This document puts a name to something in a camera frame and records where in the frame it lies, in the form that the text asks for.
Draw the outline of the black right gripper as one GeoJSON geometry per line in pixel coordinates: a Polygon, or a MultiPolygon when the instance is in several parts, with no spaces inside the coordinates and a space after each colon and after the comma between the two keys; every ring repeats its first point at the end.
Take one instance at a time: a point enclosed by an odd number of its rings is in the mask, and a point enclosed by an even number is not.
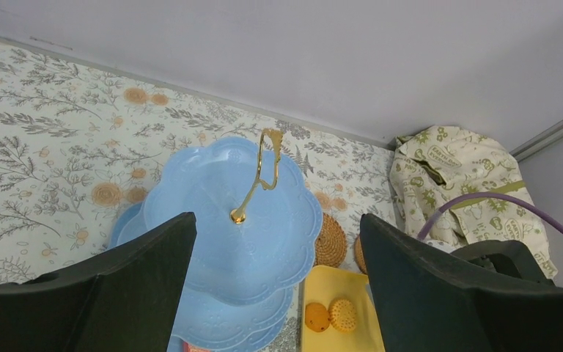
{"type": "Polygon", "coordinates": [[[529,248],[520,241],[480,241],[455,249],[451,255],[499,274],[543,285],[553,284],[529,248]]]}

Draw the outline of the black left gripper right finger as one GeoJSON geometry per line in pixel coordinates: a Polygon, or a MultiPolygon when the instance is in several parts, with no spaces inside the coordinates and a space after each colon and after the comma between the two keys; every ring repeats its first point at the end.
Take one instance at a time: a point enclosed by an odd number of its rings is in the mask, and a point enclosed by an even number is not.
{"type": "Polygon", "coordinates": [[[490,271],[372,214],[359,237],[387,351],[563,351],[563,287],[490,271]]]}

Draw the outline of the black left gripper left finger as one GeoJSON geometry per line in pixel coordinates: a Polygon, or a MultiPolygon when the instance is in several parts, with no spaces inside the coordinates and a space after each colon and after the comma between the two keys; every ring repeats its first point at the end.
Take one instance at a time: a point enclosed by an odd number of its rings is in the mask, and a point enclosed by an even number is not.
{"type": "Polygon", "coordinates": [[[196,240],[181,213],[102,254],[0,285],[0,351],[165,351],[196,240]]]}

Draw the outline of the woven rattan coaster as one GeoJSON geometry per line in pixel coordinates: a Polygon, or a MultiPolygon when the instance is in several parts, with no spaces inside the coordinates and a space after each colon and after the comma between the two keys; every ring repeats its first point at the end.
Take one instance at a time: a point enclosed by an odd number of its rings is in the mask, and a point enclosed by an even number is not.
{"type": "Polygon", "coordinates": [[[315,241],[315,265],[337,268],[345,260],[347,241],[339,222],[327,213],[323,213],[321,231],[315,241]]]}
{"type": "Polygon", "coordinates": [[[367,268],[364,261],[361,239],[359,236],[356,237],[355,242],[353,244],[353,252],[354,252],[354,260],[359,270],[361,271],[361,273],[367,274],[367,268]]]}

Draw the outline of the orange waffle cookie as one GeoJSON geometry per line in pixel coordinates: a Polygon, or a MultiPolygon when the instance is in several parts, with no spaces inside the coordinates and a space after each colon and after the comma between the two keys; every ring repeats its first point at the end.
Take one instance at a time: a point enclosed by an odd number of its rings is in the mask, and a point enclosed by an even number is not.
{"type": "Polygon", "coordinates": [[[340,332],[353,332],[358,325],[357,310],[352,301],[336,298],[329,306],[331,325],[340,332]]]}

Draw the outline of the yellow serving tray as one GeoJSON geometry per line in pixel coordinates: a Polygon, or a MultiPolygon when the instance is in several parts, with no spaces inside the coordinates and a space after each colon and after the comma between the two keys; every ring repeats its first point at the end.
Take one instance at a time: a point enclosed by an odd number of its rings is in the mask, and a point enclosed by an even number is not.
{"type": "Polygon", "coordinates": [[[367,293],[368,278],[326,265],[315,266],[305,280],[303,288],[301,351],[384,351],[379,322],[373,303],[367,293]],[[357,310],[358,325],[353,332],[337,331],[330,326],[323,332],[314,332],[304,324],[308,303],[318,302],[328,310],[336,298],[353,302],[357,310]]]}

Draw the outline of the blue three-tier cake stand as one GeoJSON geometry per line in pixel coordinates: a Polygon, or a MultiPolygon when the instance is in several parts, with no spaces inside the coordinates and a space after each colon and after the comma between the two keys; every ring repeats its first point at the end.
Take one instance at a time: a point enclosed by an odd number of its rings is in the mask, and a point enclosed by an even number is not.
{"type": "Polygon", "coordinates": [[[260,140],[224,137],[187,147],[166,162],[146,199],[112,230],[114,248],[192,212],[196,240],[168,350],[258,351],[282,330],[293,289],[315,260],[322,209],[281,131],[260,140]]]}

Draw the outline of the pink cake slice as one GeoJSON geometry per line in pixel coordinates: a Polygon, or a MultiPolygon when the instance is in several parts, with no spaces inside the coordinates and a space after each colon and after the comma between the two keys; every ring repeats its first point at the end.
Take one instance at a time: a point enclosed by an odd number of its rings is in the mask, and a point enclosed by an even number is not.
{"type": "Polygon", "coordinates": [[[183,351],[184,352],[210,352],[207,349],[199,348],[199,347],[191,345],[187,342],[183,342],[183,351]]]}

